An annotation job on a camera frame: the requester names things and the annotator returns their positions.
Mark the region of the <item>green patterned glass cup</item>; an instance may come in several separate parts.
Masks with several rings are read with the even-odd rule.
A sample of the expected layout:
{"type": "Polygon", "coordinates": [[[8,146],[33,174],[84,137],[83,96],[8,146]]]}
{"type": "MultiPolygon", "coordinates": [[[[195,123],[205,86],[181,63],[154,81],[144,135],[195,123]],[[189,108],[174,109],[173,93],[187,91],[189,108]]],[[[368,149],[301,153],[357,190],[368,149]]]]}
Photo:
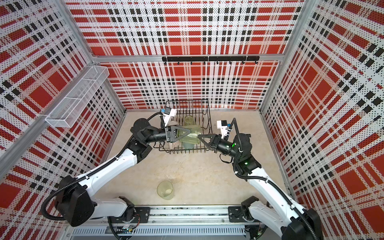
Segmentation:
{"type": "Polygon", "coordinates": [[[196,120],[193,116],[187,115],[184,117],[183,126],[192,126],[196,124],[196,120]]]}

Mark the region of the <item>black wire dish rack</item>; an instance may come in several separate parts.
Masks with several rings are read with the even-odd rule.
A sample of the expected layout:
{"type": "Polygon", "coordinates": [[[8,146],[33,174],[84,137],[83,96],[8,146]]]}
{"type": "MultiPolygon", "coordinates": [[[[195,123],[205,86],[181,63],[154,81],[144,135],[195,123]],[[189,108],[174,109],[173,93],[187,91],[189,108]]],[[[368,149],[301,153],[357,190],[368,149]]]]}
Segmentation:
{"type": "Polygon", "coordinates": [[[159,150],[168,154],[205,153],[208,148],[198,139],[198,135],[213,133],[210,102],[200,100],[166,101],[164,122],[168,126],[178,125],[182,129],[175,130],[175,143],[159,143],[159,150]]]}

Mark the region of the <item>pale green glass cup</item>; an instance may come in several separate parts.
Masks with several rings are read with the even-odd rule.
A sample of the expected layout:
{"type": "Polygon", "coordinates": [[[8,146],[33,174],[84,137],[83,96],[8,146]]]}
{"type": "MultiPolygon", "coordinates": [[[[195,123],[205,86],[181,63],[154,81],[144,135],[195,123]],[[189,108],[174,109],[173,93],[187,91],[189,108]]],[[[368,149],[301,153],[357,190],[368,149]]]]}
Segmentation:
{"type": "Polygon", "coordinates": [[[174,197],[174,187],[170,181],[163,181],[157,187],[157,194],[164,200],[171,200],[174,197]]]}

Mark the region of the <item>pink mug purple inside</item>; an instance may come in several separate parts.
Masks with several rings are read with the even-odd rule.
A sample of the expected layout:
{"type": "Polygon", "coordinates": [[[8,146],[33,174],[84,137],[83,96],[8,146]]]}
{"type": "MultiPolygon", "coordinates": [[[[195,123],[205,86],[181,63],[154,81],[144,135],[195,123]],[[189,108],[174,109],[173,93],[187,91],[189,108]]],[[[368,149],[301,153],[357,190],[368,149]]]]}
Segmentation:
{"type": "Polygon", "coordinates": [[[175,150],[175,149],[178,148],[178,145],[179,145],[178,142],[175,142],[175,143],[169,143],[169,149],[170,149],[170,150],[175,150]]]}

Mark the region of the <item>teal textured glass cup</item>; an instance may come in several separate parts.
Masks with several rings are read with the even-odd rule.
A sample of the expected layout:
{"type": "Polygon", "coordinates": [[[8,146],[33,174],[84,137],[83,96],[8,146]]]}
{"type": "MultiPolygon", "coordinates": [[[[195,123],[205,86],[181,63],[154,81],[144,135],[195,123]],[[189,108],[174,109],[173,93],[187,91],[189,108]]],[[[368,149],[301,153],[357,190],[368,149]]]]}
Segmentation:
{"type": "Polygon", "coordinates": [[[183,148],[186,150],[193,150],[197,149],[199,147],[200,143],[188,143],[188,142],[183,142],[183,148]]]}

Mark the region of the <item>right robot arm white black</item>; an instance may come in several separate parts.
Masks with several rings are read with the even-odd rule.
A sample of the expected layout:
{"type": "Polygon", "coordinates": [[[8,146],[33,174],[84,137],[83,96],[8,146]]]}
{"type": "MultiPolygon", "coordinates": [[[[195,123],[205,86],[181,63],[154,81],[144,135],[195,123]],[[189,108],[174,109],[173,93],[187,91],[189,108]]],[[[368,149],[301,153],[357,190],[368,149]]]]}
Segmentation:
{"type": "Polygon", "coordinates": [[[247,221],[262,222],[283,240],[322,240],[319,214],[293,200],[269,177],[252,155],[250,137],[249,134],[238,134],[229,142],[217,134],[198,136],[209,150],[230,156],[235,175],[247,181],[267,200],[267,204],[263,204],[252,197],[242,203],[247,221]]]}

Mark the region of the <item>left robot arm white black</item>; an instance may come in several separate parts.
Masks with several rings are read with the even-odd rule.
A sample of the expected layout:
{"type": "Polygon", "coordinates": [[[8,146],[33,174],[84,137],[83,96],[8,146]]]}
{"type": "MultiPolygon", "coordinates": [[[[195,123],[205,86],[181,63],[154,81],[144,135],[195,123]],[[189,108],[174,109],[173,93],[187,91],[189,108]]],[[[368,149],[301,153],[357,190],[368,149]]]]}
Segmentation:
{"type": "Polygon", "coordinates": [[[159,129],[148,119],[140,118],[131,127],[131,133],[124,148],[110,160],[76,178],[63,178],[59,188],[43,201],[42,216],[52,221],[66,221],[72,227],[89,219],[122,216],[130,203],[126,198],[102,201],[95,199],[95,194],[117,175],[144,160],[152,150],[151,143],[174,143],[191,130],[179,125],[159,129]]]}

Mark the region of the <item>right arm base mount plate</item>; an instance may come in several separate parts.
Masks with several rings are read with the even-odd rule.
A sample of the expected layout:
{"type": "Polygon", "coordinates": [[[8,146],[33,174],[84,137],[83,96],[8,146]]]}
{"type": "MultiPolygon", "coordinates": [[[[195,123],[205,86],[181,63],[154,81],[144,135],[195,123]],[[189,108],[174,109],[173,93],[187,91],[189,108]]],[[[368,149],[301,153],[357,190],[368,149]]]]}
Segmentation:
{"type": "Polygon", "coordinates": [[[245,206],[232,206],[228,207],[228,216],[230,223],[258,223],[254,217],[251,216],[249,209],[245,206]]]}

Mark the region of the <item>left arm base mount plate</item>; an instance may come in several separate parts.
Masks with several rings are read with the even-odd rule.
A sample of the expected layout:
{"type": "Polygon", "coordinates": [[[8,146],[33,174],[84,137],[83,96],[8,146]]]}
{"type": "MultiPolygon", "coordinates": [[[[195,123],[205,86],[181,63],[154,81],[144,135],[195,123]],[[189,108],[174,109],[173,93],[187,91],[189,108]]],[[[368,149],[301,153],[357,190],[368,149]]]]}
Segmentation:
{"type": "Polygon", "coordinates": [[[134,224],[147,223],[150,215],[149,207],[127,208],[119,217],[110,217],[112,224],[134,224]]]}

